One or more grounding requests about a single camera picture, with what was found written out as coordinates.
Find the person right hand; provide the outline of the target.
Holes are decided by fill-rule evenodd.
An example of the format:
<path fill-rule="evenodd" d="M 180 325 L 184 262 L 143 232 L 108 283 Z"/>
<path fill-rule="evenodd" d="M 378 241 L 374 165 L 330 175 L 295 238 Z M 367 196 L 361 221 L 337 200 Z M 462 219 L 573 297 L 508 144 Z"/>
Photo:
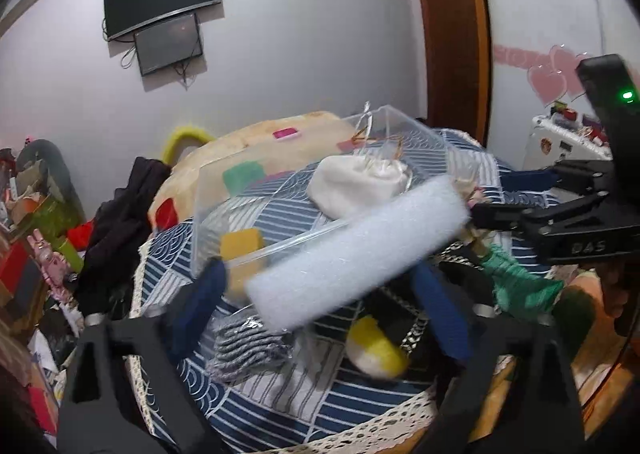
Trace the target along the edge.
<path fill-rule="evenodd" d="M 614 319 L 617 335 L 628 336 L 636 312 L 638 289 L 634 287 L 634 268 L 628 261 L 597 266 L 605 313 Z"/>

